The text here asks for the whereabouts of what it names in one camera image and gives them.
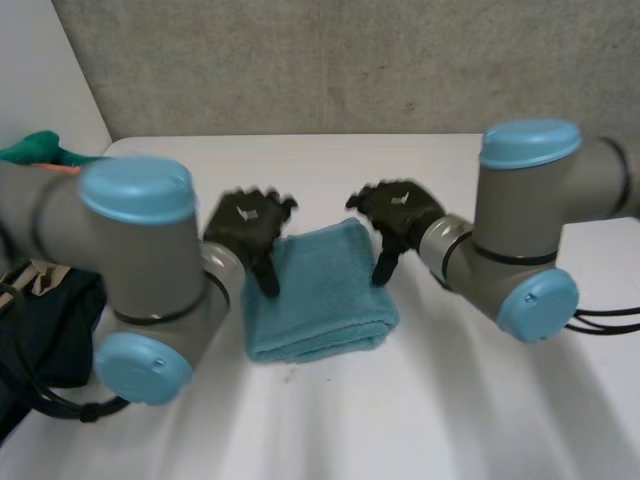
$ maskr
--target folded towel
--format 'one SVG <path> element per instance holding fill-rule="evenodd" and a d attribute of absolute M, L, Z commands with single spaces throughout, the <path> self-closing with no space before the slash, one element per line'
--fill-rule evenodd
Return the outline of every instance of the folded towel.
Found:
<path fill-rule="evenodd" d="M 371 240 L 356 219 L 282 240 L 274 264 L 280 296 L 264 296 L 252 277 L 243 296 L 246 348 L 256 362 L 372 349 L 398 324 L 387 291 L 371 285 Z"/>

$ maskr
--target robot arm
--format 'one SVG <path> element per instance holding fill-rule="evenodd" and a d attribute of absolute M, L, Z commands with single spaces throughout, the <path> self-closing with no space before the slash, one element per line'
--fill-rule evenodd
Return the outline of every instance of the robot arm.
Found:
<path fill-rule="evenodd" d="M 637 216 L 639 154 L 637 140 L 583 139 L 567 122 L 502 124 L 484 135 L 473 224 L 445 215 L 411 182 L 365 187 L 347 206 L 382 232 L 376 271 L 413 248 L 498 327 L 536 342 L 558 333 L 578 306 L 575 282 L 555 266 L 563 225 Z"/>
<path fill-rule="evenodd" d="M 227 195 L 201 244 L 191 178 L 174 161 L 104 160 L 80 176 L 0 163 L 5 256 L 102 275 L 117 328 L 97 351 L 96 372 L 120 397 L 149 405 L 190 381 L 245 271 L 277 295 L 269 255 L 294 206 L 275 192 Z M 256 218 L 239 213 L 247 211 Z"/>

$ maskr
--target gray robot arm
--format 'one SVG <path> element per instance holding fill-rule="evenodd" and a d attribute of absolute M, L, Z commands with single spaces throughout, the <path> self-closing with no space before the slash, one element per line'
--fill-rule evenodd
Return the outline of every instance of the gray robot arm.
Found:
<path fill-rule="evenodd" d="M 638 139 L 583 138 L 568 122 L 498 125 L 483 139 L 474 223 L 431 216 L 418 244 L 405 244 L 502 330 L 523 342 L 551 337 L 578 306 L 575 282 L 556 268 L 562 227 L 637 216 L 638 155 Z"/>
<path fill-rule="evenodd" d="M 103 276 L 117 318 L 95 369 L 115 393 L 159 405 L 189 382 L 245 268 L 198 239 L 188 171 L 166 159 L 113 159 L 80 176 L 0 163 L 5 256 Z"/>

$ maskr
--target concrete wall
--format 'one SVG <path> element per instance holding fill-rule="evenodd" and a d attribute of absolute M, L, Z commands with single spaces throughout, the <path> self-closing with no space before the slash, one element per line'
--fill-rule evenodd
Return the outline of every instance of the concrete wall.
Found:
<path fill-rule="evenodd" d="M 54 0 L 114 138 L 640 125 L 637 0 Z"/>

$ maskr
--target white tabletop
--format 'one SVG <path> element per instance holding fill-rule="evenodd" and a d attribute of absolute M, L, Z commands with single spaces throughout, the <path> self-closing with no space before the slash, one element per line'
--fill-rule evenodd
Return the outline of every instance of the white tabletop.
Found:
<path fill-rule="evenodd" d="M 108 154 L 184 163 L 201 226 L 225 189 L 292 193 L 300 210 L 289 234 L 346 218 L 348 196 L 381 179 L 417 179 L 471 219 L 479 144 L 477 135 L 132 138 Z M 638 240 L 633 220 L 565 229 L 559 263 L 583 307 L 640 304 Z M 375 351 L 253 365 L 236 309 L 177 401 L 95 425 L 32 413 L 0 450 L 0 479 L 640 478 L 640 334 L 518 343 L 444 292 L 413 253 L 389 288 L 401 322 Z"/>

